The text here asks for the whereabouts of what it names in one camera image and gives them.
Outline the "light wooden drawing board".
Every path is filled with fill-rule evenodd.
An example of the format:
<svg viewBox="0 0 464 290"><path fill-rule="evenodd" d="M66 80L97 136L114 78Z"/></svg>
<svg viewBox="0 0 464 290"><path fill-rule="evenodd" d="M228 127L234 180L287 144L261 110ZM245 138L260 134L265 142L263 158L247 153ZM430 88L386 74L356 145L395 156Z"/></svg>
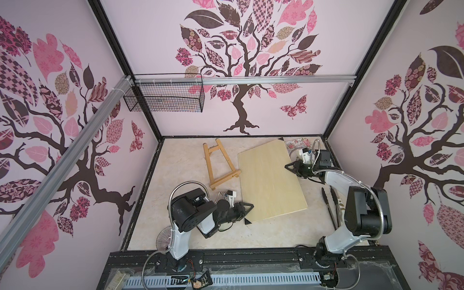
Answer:
<svg viewBox="0 0 464 290"><path fill-rule="evenodd" d="M303 211L308 203L298 177L285 169L291 158L283 140L273 140L238 154L244 203L254 205L252 223Z"/></svg>

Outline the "small wooden easel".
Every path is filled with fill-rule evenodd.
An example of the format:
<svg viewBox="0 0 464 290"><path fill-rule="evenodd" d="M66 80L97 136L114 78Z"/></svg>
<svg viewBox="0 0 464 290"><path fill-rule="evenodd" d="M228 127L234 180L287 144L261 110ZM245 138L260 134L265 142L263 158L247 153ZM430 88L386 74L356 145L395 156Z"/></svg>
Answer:
<svg viewBox="0 0 464 290"><path fill-rule="evenodd" d="M207 143L203 144L205 155L205 162L209 176L209 187L215 190L223 183L239 178L241 170L238 169L229 157L222 141L215 140L216 144L209 146Z"/></svg>

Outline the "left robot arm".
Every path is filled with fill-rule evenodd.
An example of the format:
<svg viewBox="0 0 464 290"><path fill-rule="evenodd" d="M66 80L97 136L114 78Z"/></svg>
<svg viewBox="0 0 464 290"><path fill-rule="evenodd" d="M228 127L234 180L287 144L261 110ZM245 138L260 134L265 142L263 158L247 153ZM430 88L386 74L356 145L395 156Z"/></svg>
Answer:
<svg viewBox="0 0 464 290"><path fill-rule="evenodd" d="M197 228L207 239L224 224L235 224L249 214L254 205L237 202L230 205L227 200L214 202L211 200L206 186L199 181L186 181L176 186L170 194L167 210L170 227L169 244L163 250L155 250L146 259L141 272L141 284L145 290L149 287L145 278L147 265L152 257L163 254L174 264L175 269L187 265L186 255L189 253L190 237Z"/></svg>

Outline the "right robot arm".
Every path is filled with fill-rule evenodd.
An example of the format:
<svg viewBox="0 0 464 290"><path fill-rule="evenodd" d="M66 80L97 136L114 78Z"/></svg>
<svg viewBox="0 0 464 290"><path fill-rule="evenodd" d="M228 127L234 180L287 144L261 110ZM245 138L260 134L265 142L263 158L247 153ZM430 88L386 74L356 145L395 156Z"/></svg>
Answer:
<svg viewBox="0 0 464 290"><path fill-rule="evenodd" d="M330 187L337 214L330 213L335 231L322 237L313 253L313 260L323 268L336 263L348 250L367 240L378 240L393 228L387 192L357 180L331 161L323 159L322 151L311 151L307 147L297 148L296 160L285 165L285 169L299 178Z"/></svg>

